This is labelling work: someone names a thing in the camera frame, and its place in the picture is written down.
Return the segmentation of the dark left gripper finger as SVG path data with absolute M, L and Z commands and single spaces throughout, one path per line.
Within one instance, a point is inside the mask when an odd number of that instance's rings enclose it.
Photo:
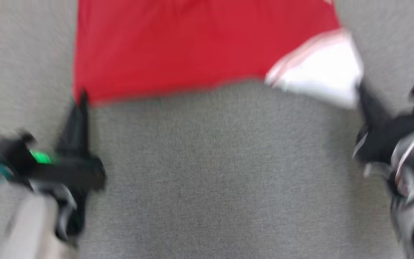
M 82 104 L 74 102 L 65 120 L 56 152 L 62 156 L 78 155 L 82 152 Z
M 79 99 L 79 150 L 81 156 L 89 157 L 89 113 L 88 113 L 88 95 L 82 91 Z

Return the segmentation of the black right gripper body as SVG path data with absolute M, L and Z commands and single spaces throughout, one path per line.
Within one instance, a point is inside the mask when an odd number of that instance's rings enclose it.
M 414 132 L 414 114 L 400 114 L 375 122 L 362 113 L 364 125 L 358 133 L 353 158 L 361 163 L 391 163 L 396 145 Z

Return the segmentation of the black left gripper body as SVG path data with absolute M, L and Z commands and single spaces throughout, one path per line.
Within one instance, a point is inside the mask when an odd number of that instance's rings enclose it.
M 38 164 L 23 176 L 33 192 L 49 195 L 59 205 L 55 234 L 74 240 L 85 227 L 87 199 L 105 188 L 106 172 L 98 157 L 61 157 L 51 164 Z

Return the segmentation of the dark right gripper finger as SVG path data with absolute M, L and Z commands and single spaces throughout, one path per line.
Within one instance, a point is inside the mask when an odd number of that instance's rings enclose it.
M 381 124 L 381 104 L 368 87 L 358 87 L 359 103 L 367 125 Z
M 359 84 L 359 103 L 365 123 L 384 124 L 391 120 L 391 114 L 369 89 L 367 82 Z

